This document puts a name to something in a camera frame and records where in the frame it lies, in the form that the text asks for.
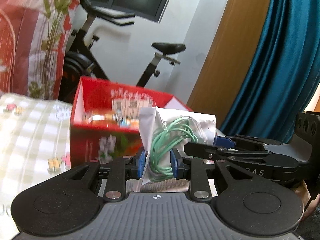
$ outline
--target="plastic bag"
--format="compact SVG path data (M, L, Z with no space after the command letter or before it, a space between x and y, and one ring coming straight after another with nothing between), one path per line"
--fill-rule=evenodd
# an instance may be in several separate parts
M175 109L143 107L139 112L139 130L148 152L143 177L137 185L173 178L170 149L176 147L185 156L189 141L213 145L216 140L216 117Z

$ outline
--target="open gift box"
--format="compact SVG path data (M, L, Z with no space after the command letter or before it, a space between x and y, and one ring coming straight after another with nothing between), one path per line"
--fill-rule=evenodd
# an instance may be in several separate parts
M107 163L115 157L134 156L142 146L139 130L107 127L102 123L88 124L83 122L83 117L90 110L113 109L118 104L122 105L121 108L126 108L126 115L137 114L141 102L149 102L148 106L190 111L171 94L81 77L70 118L71 167L93 159Z

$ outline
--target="green cable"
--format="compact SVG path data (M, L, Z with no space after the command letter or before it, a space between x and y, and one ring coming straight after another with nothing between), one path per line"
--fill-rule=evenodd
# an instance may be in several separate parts
M172 168L161 167L159 162L161 158L177 146L184 139L191 138L192 142L198 142L198 138L194 135L190 128L190 117L180 117L170 123L166 130L159 133L152 141L149 166L152 172L160 174L160 180L170 179L173 177ZM170 136L171 132L180 132L180 135Z

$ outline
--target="bike seat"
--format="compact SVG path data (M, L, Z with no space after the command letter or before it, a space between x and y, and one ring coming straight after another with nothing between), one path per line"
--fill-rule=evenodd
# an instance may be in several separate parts
M182 43L163 43L163 42L154 42L152 47L161 51L163 54L176 54L182 52L186 49L186 46Z

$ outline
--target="silver screw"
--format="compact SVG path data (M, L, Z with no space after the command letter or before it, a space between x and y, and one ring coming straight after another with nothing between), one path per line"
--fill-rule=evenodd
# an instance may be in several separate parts
M210 195L208 192L204 191L204 190L198 190L193 194L196 198L208 198Z
M116 190L111 190L106 193L106 197L109 199L118 199L121 197L121 193Z

